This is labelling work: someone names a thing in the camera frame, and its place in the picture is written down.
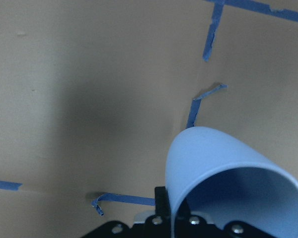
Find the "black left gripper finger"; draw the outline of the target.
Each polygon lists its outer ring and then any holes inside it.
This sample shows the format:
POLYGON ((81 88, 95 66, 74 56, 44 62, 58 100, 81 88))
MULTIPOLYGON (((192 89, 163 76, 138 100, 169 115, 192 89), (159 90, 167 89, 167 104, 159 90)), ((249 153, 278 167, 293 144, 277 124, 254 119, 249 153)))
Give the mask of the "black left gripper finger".
POLYGON ((171 208, 169 203, 168 192, 164 186, 154 188, 155 195, 155 216, 163 222, 171 224, 171 208))

